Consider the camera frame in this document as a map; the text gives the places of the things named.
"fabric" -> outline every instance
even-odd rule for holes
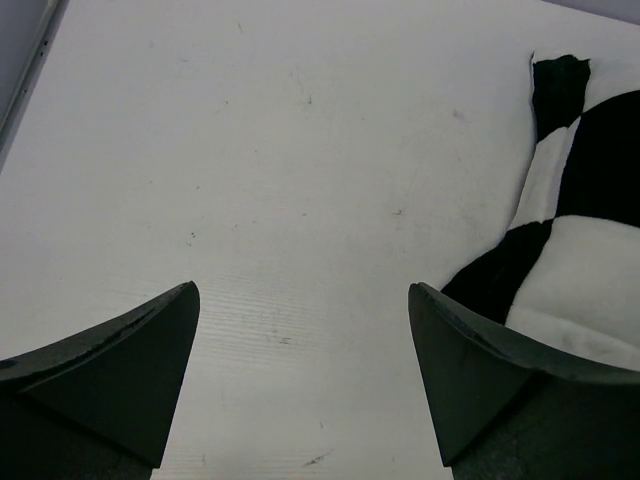
[[[547,345],[640,370],[640,71],[532,58],[537,144],[503,240],[442,292]]]

